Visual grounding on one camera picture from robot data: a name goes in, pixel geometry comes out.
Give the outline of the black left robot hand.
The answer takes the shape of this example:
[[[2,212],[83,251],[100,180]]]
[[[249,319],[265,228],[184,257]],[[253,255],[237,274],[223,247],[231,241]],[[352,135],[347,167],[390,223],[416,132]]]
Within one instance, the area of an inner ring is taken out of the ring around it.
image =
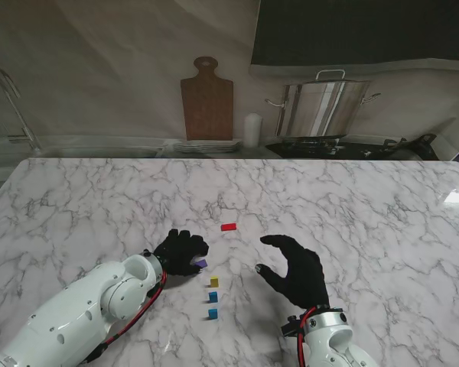
[[[193,276],[201,267],[193,264],[196,257],[204,257],[209,251],[208,244],[200,235],[191,235],[188,230],[171,229],[166,239],[154,250],[162,268],[169,275]]]

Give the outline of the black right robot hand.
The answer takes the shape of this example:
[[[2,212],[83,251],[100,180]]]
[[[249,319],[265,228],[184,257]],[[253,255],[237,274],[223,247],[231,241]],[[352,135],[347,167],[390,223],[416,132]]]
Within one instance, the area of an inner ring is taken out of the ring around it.
[[[324,269],[316,252],[303,247],[287,235],[265,235],[260,241],[278,248],[287,260],[288,270],[284,277],[276,274],[267,265],[256,265],[257,273],[275,291],[305,310],[330,306]]]

